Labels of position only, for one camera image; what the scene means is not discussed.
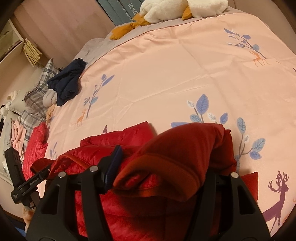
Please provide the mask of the person left hand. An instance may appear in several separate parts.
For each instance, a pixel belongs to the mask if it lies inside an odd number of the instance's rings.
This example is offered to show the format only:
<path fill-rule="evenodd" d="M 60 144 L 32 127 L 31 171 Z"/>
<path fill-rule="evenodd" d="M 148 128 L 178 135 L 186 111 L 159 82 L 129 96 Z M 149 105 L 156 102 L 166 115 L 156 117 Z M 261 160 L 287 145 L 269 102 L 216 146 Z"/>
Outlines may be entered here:
<path fill-rule="evenodd" d="M 26 224 L 25 226 L 25 232 L 28 231 L 30 222 L 32 221 L 33 215 L 35 214 L 36 208 L 30 208 L 28 206 L 23 207 L 23 220 Z"/>

